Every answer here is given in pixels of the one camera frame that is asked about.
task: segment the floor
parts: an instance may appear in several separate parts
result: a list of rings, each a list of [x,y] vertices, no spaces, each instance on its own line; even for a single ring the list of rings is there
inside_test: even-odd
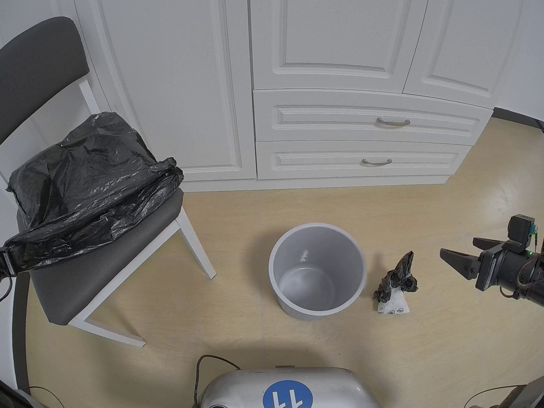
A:
[[[49,324],[31,287],[30,383],[66,408],[190,407],[196,360],[215,354],[244,369],[351,369],[384,407],[462,407],[486,388],[525,384],[544,374],[544,309],[496,287],[476,290],[439,249],[477,253],[472,237],[506,239],[516,213],[544,230],[542,160],[540,130],[491,119],[445,185],[187,194],[184,207],[217,277],[205,277],[176,234],[117,289],[92,317],[140,335],[143,349]],[[302,322],[280,309],[268,257],[283,233],[312,221],[349,232],[369,276],[348,309]],[[410,250],[419,284],[406,294],[411,312],[379,315],[372,293]],[[201,389],[229,370],[207,359]],[[498,404],[508,391],[471,403]],[[43,390],[33,396],[58,406]]]

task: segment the blue circle logo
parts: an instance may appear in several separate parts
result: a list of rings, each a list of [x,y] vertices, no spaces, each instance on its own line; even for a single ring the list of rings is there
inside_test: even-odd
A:
[[[312,392],[302,382],[279,381],[264,392],[264,408],[311,408]]]

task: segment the crumpled black plastic bag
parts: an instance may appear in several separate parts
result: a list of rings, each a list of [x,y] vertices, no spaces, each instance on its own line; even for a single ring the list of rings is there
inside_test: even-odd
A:
[[[413,252],[410,251],[397,264],[393,270],[387,272],[387,275],[381,279],[381,283],[374,292],[373,299],[380,303],[389,302],[391,299],[391,290],[400,287],[404,292],[415,292],[417,290],[417,280],[412,276]]]
[[[160,207],[183,173],[157,162],[117,113],[91,115],[9,179],[28,228],[8,239],[15,272],[43,268],[113,242]]]

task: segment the drawer handle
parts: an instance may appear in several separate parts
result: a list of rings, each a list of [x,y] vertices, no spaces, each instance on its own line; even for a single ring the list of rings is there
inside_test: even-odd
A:
[[[394,122],[394,121],[385,121],[381,118],[378,118],[376,120],[376,122],[380,123],[380,124],[386,124],[388,126],[407,126],[407,125],[410,125],[410,120],[407,119],[406,121],[404,122]]]
[[[392,162],[391,159],[387,159],[386,161],[382,161],[382,162],[378,162],[378,161],[368,161],[366,159],[363,159],[362,160],[362,164],[363,165],[369,165],[369,166],[372,166],[372,167],[382,167],[384,165],[389,165],[390,163]]]

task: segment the chair leg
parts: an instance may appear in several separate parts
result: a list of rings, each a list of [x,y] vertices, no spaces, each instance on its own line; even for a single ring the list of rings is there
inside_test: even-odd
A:
[[[177,224],[180,226],[181,234],[187,242],[191,252],[194,254],[196,260],[199,262],[200,267],[210,279],[214,278],[217,273],[215,272],[212,263],[210,263],[206,251],[202,247],[199,238],[196,236],[195,230],[187,218],[187,214],[183,207],[181,208],[180,215],[176,219]]]
[[[115,340],[116,342],[130,344],[132,346],[136,346],[137,348],[141,348],[145,344],[144,339],[141,337],[114,330],[113,328],[109,328],[102,325],[102,323],[89,318],[81,320],[74,317],[68,324],[81,330],[91,332],[92,334],[96,334],[97,336],[109,338],[110,340]]]

